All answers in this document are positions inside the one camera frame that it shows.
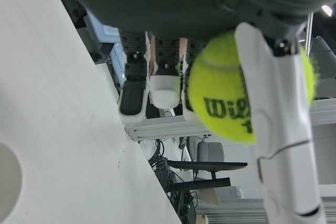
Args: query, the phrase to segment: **round hole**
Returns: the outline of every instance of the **round hole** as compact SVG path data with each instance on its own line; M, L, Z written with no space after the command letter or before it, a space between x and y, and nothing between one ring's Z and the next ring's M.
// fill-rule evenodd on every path
M16 155L0 143L0 223L14 209L22 185L22 170Z

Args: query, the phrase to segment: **fluorescent light fixture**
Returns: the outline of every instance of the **fluorescent light fixture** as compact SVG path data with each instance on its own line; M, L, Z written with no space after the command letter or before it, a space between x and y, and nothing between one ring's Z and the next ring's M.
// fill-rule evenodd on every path
M322 10L324 10L324 12L331 17L332 15L332 9L328 6L328 5L323 5L322 6Z

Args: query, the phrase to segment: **metal frame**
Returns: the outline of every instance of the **metal frame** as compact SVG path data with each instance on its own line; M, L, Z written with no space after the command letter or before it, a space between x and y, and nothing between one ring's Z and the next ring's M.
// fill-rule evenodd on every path
M336 123L336 98L313 101L310 117L312 125ZM188 123L182 115L146 119L126 125L125 131L133 141L211 134L204 125Z

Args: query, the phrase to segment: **wilson logo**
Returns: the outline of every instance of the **wilson logo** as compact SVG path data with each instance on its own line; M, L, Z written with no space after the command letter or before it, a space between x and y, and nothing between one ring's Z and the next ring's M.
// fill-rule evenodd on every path
M224 101L220 99L204 98L206 111L209 116L223 119L229 116L231 119L246 119L244 126L248 133L252 133L252 125L250 120L250 109L247 106L245 98L237 101Z

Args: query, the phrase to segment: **white cap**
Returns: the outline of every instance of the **white cap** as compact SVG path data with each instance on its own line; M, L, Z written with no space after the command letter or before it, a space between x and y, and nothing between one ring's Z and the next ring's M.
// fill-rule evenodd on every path
M170 109L179 104L179 76L151 76L150 82L155 107L158 109Z

